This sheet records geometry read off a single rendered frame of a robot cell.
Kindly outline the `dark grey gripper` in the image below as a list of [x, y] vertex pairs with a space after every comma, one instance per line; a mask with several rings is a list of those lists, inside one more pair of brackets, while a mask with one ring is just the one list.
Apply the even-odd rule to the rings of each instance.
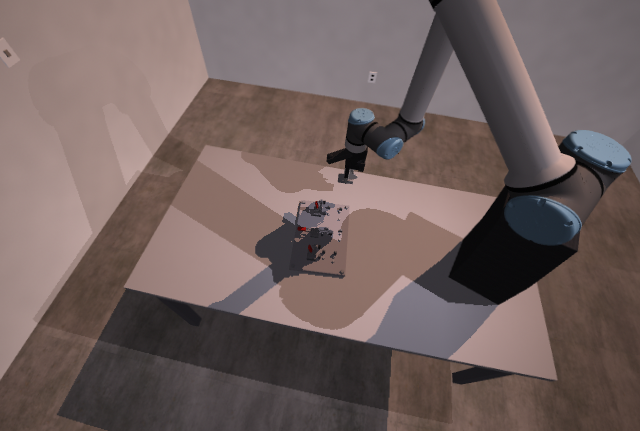
[[[347, 150], [348, 151], [348, 150]], [[347, 180], [349, 179], [357, 179], [358, 176], [354, 174], [354, 170], [358, 170], [359, 172], [364, 171], [365, 160], [368, 152], [368, 146], [366, 150], [362, 153], [352, 153], [353, 157], [345, 160], [345, 171], [344, 171], [344, 182], [347, 184]], [[358, 155], [354, 155], [358, 154]]]

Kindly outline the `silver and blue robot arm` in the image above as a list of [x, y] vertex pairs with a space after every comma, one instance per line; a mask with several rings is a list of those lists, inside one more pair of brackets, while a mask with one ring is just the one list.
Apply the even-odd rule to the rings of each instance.
[[454, 51], [508, 168], [506, 221], [534, 243], [568, 242], [629, 167], [629, 152], [589, 130], [573, 131], [557, 145], [496, 0], [429, 2], [436, 13], [398, 118], [383, 127], [371, 110], [353, 110], [346, 148], [327, 154], [327, 163], [367, 146], [385, 160], [395, 157], [424, 128]]

